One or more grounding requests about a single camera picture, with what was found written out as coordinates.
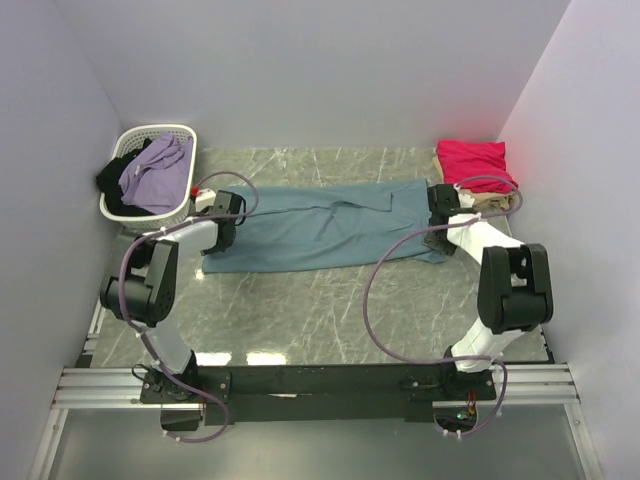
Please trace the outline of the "teal blue t shirt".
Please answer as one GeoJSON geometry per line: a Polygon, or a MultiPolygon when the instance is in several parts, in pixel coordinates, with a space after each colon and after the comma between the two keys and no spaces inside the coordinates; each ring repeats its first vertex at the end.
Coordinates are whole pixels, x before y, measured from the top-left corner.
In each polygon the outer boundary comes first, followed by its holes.
{"type": "Polygon", "coordinates": [[[382,256],[442,263],[423,243],[430,211],[423,178],[318,188],[287,186],[232,192],[257,201],[233,244],[204,257],[213,273],[274,273],[376,263],[382,256]]]}

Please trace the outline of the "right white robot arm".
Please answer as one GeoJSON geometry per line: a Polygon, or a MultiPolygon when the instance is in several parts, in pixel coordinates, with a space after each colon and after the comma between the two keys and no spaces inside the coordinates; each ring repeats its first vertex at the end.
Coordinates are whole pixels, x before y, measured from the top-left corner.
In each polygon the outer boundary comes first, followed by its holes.
{"type": "Polygon", "coordinates": [[[461,203],[451,184],[427,189],[431,217],[424,244],[447,256],[462,250],[480,267],[478,318],[445,352],[439,387],[447,399],[461,399],[492,383],[488,369],[511,343],[553,316],[548,253],[491,225],[491,212],[461,203]]]}

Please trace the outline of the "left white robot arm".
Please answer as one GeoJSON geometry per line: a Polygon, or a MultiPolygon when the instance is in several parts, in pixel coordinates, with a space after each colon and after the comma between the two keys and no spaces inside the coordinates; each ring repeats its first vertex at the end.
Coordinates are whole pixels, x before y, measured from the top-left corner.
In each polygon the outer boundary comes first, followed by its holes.
{"type": "Polygon", "coordinates": [[[176,401],[193,399],[200,388],[196,355],[171,319],[179,263],[197,253],[227,250],[246,212],[244,197],[220,190],[182,223],[146,235],[126,230],[114,243],[101,305],[140,337],[151,357],[152,381],[164,381],[176,401]]]}

